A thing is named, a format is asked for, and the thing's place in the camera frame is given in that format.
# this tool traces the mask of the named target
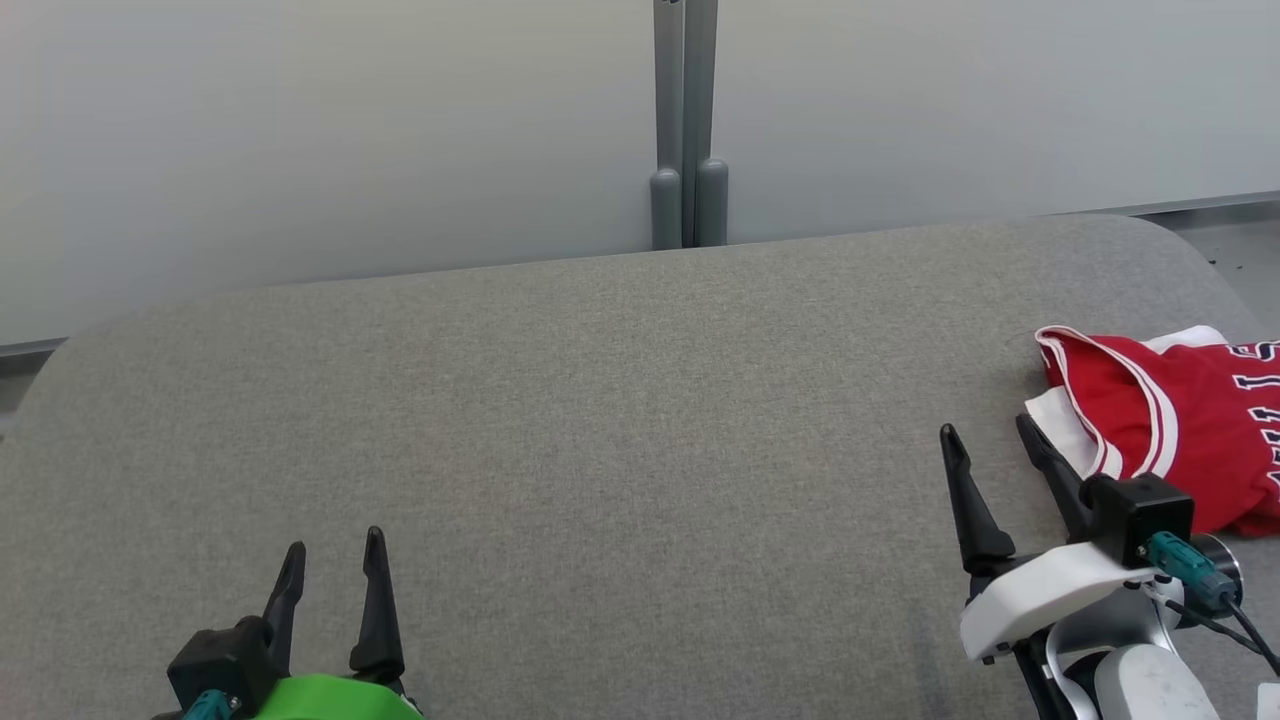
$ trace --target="cable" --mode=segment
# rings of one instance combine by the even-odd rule
[[[1165,606],[1172,610],[1174,612],[1181,615],[1183,618],[1193,620],[1194,623],[1204,626],[1208,630],[1213,630],[1220,635],[1226,635],[1231,638],[1233,641],[1244,646],[1244,648],[1248,650],[1249,652],[1256,652],[1258,655],[1262,655],[1262,651],[1258,650],[1258,646],[1253,644],[1253,641],[1242,635],[1240,633],[1236,633],[1235,630],[1228,628],[1226,625],[1219,623],[1217,620],[1213,620],[1207,615],[1201,615],[1199,612],[1196,612],[1190,607],[1187,607],[1185,605],[1181,605],[1180,602],[1172,600],[1166,600]]]
[[[182,717],[183,720],[229,720],[236,712],[233,707],[239,707],[239,703],[233,705],[220,691],[205,691],[200,693],[196,702],[191,705],[191,710]]]
[[[1231,615],[1235,615],[1235,621],[1244,628],[1245,633],[1249,633],[1251,638],[1253,638],[1254,644],[1258,646],[1258,653],[1267,659],[1267,665],[1271,666],[1271,671],[1274,671],[1276,676],[1280,676],[1280,659],[1276,657],[1276,653],[1271,652],[1270,647],[1267,647],[1267,641],[1262,639],[1262,633],[1253,626],[1249,618],[1243,610],[1240,610],[1240,606],[1235,603],[1235,598],[1231,597],[1231,593],[1222,593],[1222,602],[1231,611]]]

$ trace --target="white wall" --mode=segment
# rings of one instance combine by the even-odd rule
[[[653,8],[8,0],[0,345],[212,291],[646,250]]]
[[[731,242],[1280,190],[1274,0],[724,0]]]

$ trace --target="gray felt surface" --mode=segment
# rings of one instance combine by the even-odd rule
[[[192,632],[310,548],[342,671],[381,525],[430,717],[1028,717],[968,662],[937,450],[1062,528],[1012,418],[1050,323],[1261,328],[1155,225],[1059,217],[275,287],[72,338],[0,445],[5,717],[150,717]],[[1271,541],[1235,542],[1280,639]],[[1265,664],[1179,646],[1225,717]]]

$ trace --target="jersey lettering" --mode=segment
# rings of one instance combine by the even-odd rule
[[[1240,389],[1253,389],[1256,387],[1280,387],[1280,375],[1231,375],[1235,387]]]
[[[1263,363],[1270,363],[1280,356],[1277,352],[1280,348],[1280,341],[1276,342],[1260,342],[1257,345],[1228,345],[1226,350],[1235,355],[1236,357],[1248,357],[1249,360],[1262,360]]]
[[[1280,468],[1280,433],[1276,430],[1262,430],[1262,438],[1266,439],[1268,445],[1275,446],[1271,448],[1271,466]],[[1280,487],[1280,470],[1267,473],[1267,478],[1270,478],[1276,487]]]

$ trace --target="basketball jersey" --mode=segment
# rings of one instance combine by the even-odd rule
[[[1280,532],[1280,342],[1142,343],[1060,325],[1036,340],[1097,443],[1087,475],[1164,477],[1196,500],[1194,532]]]

